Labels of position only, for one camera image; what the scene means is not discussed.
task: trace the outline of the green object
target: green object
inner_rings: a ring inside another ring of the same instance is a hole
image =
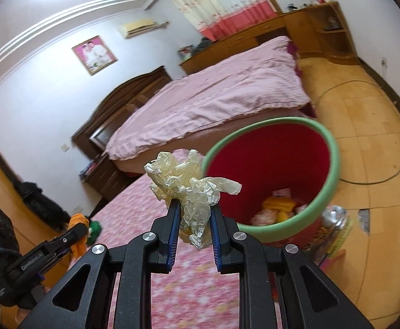
[[[100,222],[90,222],[89,230],[90,230],[90,235],[87,237],[86,245],[92,246],[98,239],[98,236],[100,236],[101,231],[103,229],[101,227]]]
[[[231,133],[229,136],[226,136],[224,139],[215,144],[214,147],[209,150],[203,160],[203,174],[207,176],[207,170],[212,160],[228,143],[240,137],[241,135],[247,132],[251,132],[257,128],[286,123],[300,124],[309,127],[317,132],[328,146],[330,167],[328,175],[326,177],[326,181],[319,194],[313,199],[310,204],[308,204],[307,208],[302,213],[293,216],[287,221],[273,225],[253,226],[238,223],[238,228],[240,231],[255,236],[262,243],[272,243],[275,241],[280,241],[291,237],[298,232],[301,232],[306,227],[314,223],[317,218],[320,217],[322,211],[326,208],[326,206],[328,206],[332,197],[334,196],[337,184],[339,183],[341,170],[340,153],[334,137],[322,124],[312,119],[305,119],[303,117],[280,117],[276,119],[261,121],[241,128],[234,133]]]

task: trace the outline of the brown nightstand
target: brown nightstand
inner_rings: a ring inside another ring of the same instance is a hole
[[[129,178],[117,169],[107,155],[102,156],[92,171],[82,179],[100,192],[107,201],[111,201],[134,180],[135,178]]]

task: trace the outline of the wooden headboard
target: wooden headboard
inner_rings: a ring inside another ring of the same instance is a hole
[[[170,81],[165,68],[159,67],[119,85],[72,136],[72,142],[94,159],[104,151],[110,137],[126,119]]]

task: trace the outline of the silver screw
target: silver screw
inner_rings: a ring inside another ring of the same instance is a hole
[[[299,248],[295,244],[289,243],[287,246],[285,246],[285,251],[289,252],[290,254],[297,254]]]
[[[235,234],[233,234],[233,238],[235,240],[243,241],[247,238],[247,234],[242,231],[237,231]]]
[[[144,239],[145,241],[153,241],[155,239],[155,233],[146,232],[142,235],[142,239]]]
[[[102,254],[105,251],[105,249],[106,248],[104,247],[104,245],[98,244],[98,245],[95,245],[92,247],[92,252],[95,255],[98,255],[98,254]]]

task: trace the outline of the yellowish crumpled trash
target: yellowish crumpled trash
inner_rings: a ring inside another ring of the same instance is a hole
[[[192,149],[182,163],[169,152],[160,152],[157,159],[144,167],[152,179],[151,190],[158,200],[179,199],[182,208],[180,238],[198,250],[212,243],[209,218],[210,207],[220,200],[220,192],[238,194],[241,184],[226,178],[202,178],[198,151]]]

